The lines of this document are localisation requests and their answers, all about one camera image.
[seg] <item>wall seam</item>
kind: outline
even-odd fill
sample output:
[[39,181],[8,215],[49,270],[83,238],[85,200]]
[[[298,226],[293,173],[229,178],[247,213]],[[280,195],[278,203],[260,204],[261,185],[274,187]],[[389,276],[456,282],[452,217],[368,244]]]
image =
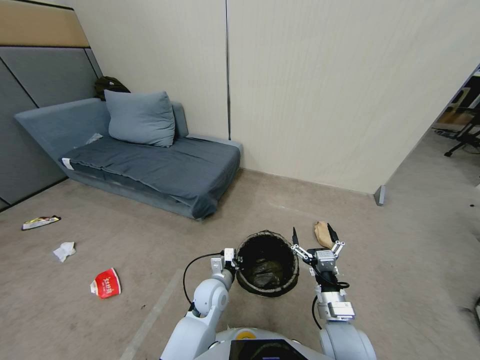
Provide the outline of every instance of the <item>wall seam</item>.
[[10,72],[10,74],[13,76],[13,78],[16,80],[16,82],[18,83],[18,85],[20,85],[20,87],[23,89],[23,91],[25,92],[25,94],[30,98],[31,102],[37,107],[39,108],[40,106],[38,106],[38,104],[35,102],[34,98],[29,94],[29,92],[27,91],[27,89],[22,85],[22,83],[20,82],[20,80],[15,76],[14,72],[9,68],[9,66],[7,65],[7,63],[2,59],[2,57],[0,56],[0,61],[3,63],[3,65],[5,65],[6,69]]
[[228,140],[232,140],[232,127],[230,123],[230,49],[228,2],[228,0],[225,0],[226,116],[228,121]]

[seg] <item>beige wall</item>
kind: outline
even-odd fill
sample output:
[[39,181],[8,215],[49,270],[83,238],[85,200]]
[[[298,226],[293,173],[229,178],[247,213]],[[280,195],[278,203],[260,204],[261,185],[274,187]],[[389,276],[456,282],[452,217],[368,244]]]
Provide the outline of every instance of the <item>beige wall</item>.
[[373,193],[480,63],[477,0],[228,10],[232,139],[262,172]]
[[224,0],[70,0],[104,75],[167,91],[191,133],[228,138]]
[[[70,0],[98,63],[226,138],[224,0]],[[480,1],[228,0],[248,169],[373,193],[480,62]]]

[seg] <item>cable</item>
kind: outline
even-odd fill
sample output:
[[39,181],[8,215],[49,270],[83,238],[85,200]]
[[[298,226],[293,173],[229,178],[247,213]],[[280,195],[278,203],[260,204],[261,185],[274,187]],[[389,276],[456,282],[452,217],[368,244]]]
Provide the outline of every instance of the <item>cable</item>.
[[315,268],[315,266],[312,266],[313,268],[313,271],[315,271],[315,274],[320,278],[322,279],[323,281],[325,281],[326,283],[329,283],[330,285],[332,286],[335,286],[335,287],[339,287],[340,289],[348,289],[350,287],[350,284],[346,281],[337,281],[337,283],[334,283],[334,282],[331,282],[330,280],[324,278],[320,273],[319,271]]
[[317,321],[317,317],[315,316],[315,303],[317,302],[318,296],[315,295],[313,298],[313,302],[311,303],[311,315],[313,316],[313,320],[315,321],[315,324],[318,326],[320,330],[322,330],[322,327],[320,326],[319,322]]
[[220,252],[214,252],[214,253],[211,253],[211,254],[206,254],[206,255],[196,257],[192,261],[190,261],[188,263],[188,265],[186,266],[185,271],[183,272],[183,292],[185,293],[185,297],[188,300],[188,303],[190,305],[192,305],[192,302],[190,301],[190,298],[187,295],[187,289],[185,288],[185,275],[187,274],[187,270],[189,269],[189,266],[192,265],[194,262],[196,262],[197,260],[199,260],[201,258],[206,258],[206,257],[209,257],[209,256],[214,256],[214,255],[222,255],[222,253],[223,253],[223,251],[220,251]]

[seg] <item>gray sofa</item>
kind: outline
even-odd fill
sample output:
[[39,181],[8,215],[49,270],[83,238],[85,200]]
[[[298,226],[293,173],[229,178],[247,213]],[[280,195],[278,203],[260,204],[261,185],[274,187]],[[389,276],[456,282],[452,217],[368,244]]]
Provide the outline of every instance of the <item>gray sofa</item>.
[[[216,211],[218,199],[233,181],[240,165],[242,145],[189,134],[182,105],[172,102],[172,107],[175,141],[170,148],[112,139],[108,132],[110,114],[106,103],[97,98],[21,112],[15,119],[69,178],[192,219],[203,219]],[[87,145],[95,134],[103,138]],[[149,178],[121,172],[118,166],[102,163],[101,156],[90,162],[80,159],[103,154],[101,147],[106,145],[110,145],[116,155],[142,151],[143,162],[152,164],[144,169],[150,174]],[[73,164],[74,170],[61,165],[65,154],[80,159]],[[168,161],[155,168],[155,159]],[[177,186],[173,189],[166,186],[171,184]]]

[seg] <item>gray cushion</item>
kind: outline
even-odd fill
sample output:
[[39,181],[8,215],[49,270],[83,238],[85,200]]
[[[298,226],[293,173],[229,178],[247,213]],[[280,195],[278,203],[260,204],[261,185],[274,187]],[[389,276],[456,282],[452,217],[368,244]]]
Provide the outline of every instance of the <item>gray cushion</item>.
[[159,147],[173,144],[175,118],[165,91],[139,94],[105,90],[105,99],[112,138]]

